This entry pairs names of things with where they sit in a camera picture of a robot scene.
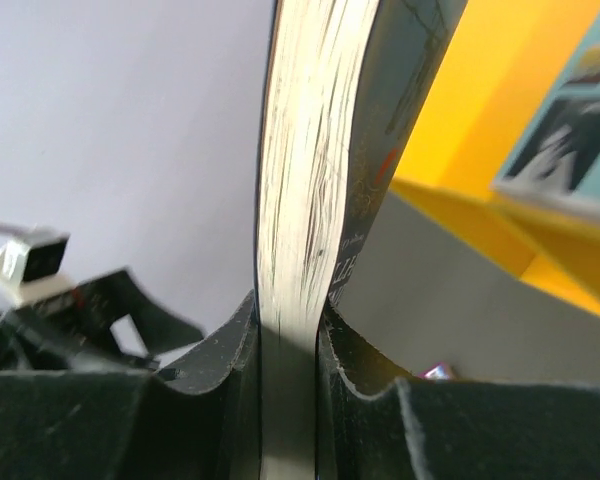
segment white wall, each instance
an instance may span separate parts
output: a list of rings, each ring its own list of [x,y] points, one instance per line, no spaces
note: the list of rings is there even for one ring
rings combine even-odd
[[[69,231],[78,281],[130,265],[224,322],[252,285],[271,5],[0,0],[0,220]]]

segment worn book cover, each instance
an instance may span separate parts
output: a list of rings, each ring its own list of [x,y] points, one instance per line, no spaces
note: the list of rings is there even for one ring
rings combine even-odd
[[[345,223],[330,288],[334,304],[353,272],[465,3],[380,2],[353,116]]]

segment white cable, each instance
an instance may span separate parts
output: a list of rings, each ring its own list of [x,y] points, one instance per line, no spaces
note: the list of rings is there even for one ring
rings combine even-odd
[[[0,222],[0,235],[3,236],[18,237],[34,229],[35,227],[26,228],[19,225]]]

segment gray wall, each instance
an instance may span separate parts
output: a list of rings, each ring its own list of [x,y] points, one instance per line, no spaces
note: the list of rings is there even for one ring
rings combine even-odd
[[[220,325],[252,285],[271,5],[0,1],[0,220],[71,232],[76,281],[131,265]]]
[[[342,298],[345,318],[414,373],[600,385],[600,319],[502,273],[390,196]]]

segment picture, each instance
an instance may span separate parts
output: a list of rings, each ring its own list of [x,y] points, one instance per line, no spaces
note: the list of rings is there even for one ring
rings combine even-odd
[[[600,97],[557,98],[504,179],[542,193],[570,194],[600,155]]]
[[[600,83],[600,43],[591,46],[578,59],[566,85],[597,85]]]

